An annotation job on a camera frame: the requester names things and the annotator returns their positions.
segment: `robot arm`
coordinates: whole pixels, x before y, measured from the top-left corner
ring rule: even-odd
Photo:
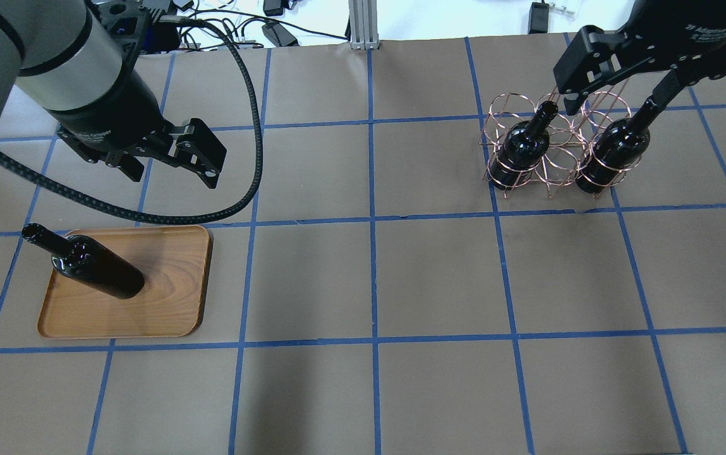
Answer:
[[[57,134],[85,161],[140,181],[136,157],[151,157],[213,188],[225,148],[199,119],[166,121],[133,71],[153,14],[127,0],[0,0],[0,115],[16,84],[59,121]]]
[[[554,66],[554,78],[573,115],[596,90],[662,70],[671,70],[655,89],[663,107],[683,87],[726,75],[726,0],[636,0],[617,32],[582,27]]]

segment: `wooden tray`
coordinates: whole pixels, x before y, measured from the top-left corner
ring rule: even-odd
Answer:
[[[203,320],[212,241],[202,226],[80,229],[138,267],[145,284],[116,299],[54,270],[37,332],[48,339],[181,337]]]

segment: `dark wine bottle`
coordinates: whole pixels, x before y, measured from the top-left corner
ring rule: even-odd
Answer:
[[[582,173],[576,184],[586,193],[601,193],[624,169],[635,162],[649,147],[649,125],[663,112],[652,97],[646,98],[632,118],[614,121],[596,136],[593,156],[582,162]]]
[[[521,121],[509,130],[498,156],[489,163],[492,184],[502,191],[511,190],[531,178],[531,170],[548,152],[548,125],[556,118],[559,107],[543,101],[531,120]]]
[[[134,265],[88,236],[58,236],[32,222],[21,235],[51,253],[54,268],[76,280],[118,299],[129,299],[143,288],[143,274]]]

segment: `black cable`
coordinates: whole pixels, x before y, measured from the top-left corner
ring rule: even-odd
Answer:
[[[340,37],[340,35],[332,35],[331,33],[316,32],[314,30],[310,30],[308,28],[303,28],[301,26],[298,26],[294,23],[284,22],[284,20],[277,20],[277,18],[269,18],[269,17],[261,16],[261,15],[253,15],[253,14],[244,13],[241,11],[227,11],[226,9],[201,9],[200,11],[197,11],[197,13],[195,13],[195,14],[201,14],[201,13],[224,13],[224,14],[233,14],[233,15],[254,17],[254,18],[259,18],[260,20],[265,20],[265,21],[269,21],[269,22],[277,22],[277,23],[281,23],[284,25],[289,25],[290,27],[297,28],[298,30],[300,30],[302,32],[311,33],[313,35],[321,35],[322,37],[337,38],[338,40],[348,41],[348,38]]]
[[[181,40],[183,40],[183,43],[186,44],[186,46],[189,49],[197,49],[197,43],[193,40],[191,35],[189,34],[189,30],[186,30],[183,32],[183,35],[181,35]]]
[[[245,36],[245,28],[246,28],[246,27],[247,27],[247,26],[248,26],[248,25],[249,25],[250,23],[253,23],[253,22],[264,22],[264,23],[266,23],[267,21],[265,21],[265,20],[264,20],[264,18],[258,18],[258,17],[252,17],[252,18],[249,18],[249,20],[245,20],[245,21],[243,21],[243,22],[242,22],[241,24],[239,24],[239,26],[241,27],[241,32],[240,32],[240,34],[241,34],[241,36],[242,36],[242,37],[244,37],[244,36]]]
[[[241,46],[242,44],[246,44],[247,46],[250,46],[251,49],[264,49],[264,44],[256,43],[254,41],[234,41],[234,43],[233,43],[234,46]],[[184,51],[184,52],[204,52],[207,50],[224,48],[224,47],[225,47],[225,44],[212,44],[210,46],[203,46],[202,48],[197,48],[197,49],[180,48],[177,50]]]
[[[253,116],[253,137],[256,141],[256,163],[253,170],[253,181],[250,187],[236,204],[231,205],[224,210],[215,211],[213,213],[205,215],[191,215],[191,216],[166,216],[166,215],[153,215],[143,213],[137,210],[130,210],[124,207],[118,207],[117,205],[104,202],[100,199],[96,199],[88,194],[74,190],[67,187],[53,179],[47,178],[34,171],[33,169],[25,166],[24,164],[14,161],[14,159],[7,156],[4,152],[0,151],[0,165],[7,170],[27,179],[36,185],[39,185],[52,193],[57,193],[63,198],[71,199],[71,201],[78,202],[79,204],[86,205],[94,210],[98,210],[107,215],[116,216],[118,218],[129,219],[138,222],[149,222],[149,224],[204,224],[204,222],[214,222],[219,219],[225,219],[231,215],[236,215],[239,211],[247,207],[247,205],[253,200],[253,196],[258,191],[259,184],[262,182],[262,124],[259,121],[258,104],[256,103],[256,91],[253,89],[253,81],[250,80],[250,74],[248,68],[245,66],[242,57],[239,52],[231,46],[231,40],[222,30],[219,30],[217,26],[212,23],[207,23],[202,20],[187,20],[186,23],[177,23],[178,26],[196,26],[203,27],[212,30],[217,35],[221,36],[221,39],[227,45],[227,49],[233,55],[236,60],[236,65],[239,67],[239,72],[242,75],[242,80],[245,81],[245,86],[248,90],[248,96],[250,98],[250,112]]]
[[[205,22],[216,22],[219,25],[222,25],[223,27],[225,26],[225,24],[221,20],[218,20],[218,18],[204,18],[203,21],[205,21]],[[203,30],[203,33],[206,34],[206,35],[209,35],[209,37],[217,38],[217,40],[221,40],[221,38],[219,37],[219,35],[217,35],[215,32],[210,31],[210,29],[209,30]]]
[[[222,22],[222,25],[223,25],[223,27],[225,28],[226,31],[227,30],[230,30],[230,33],[228,34],[229,37],[230,37],[230,35],[236,35],[236,24],[233,23],[232,20],[230,20],[229,18],[225,17],[225,18],[222,18],[222,21],[221,22]]]
[[[200,0],[195,0],[197,2],[197,5],[192,6],[191,10],[194,11],[192,15],[189,15],[190,18],[196,18],[197,13],[200,11]]]

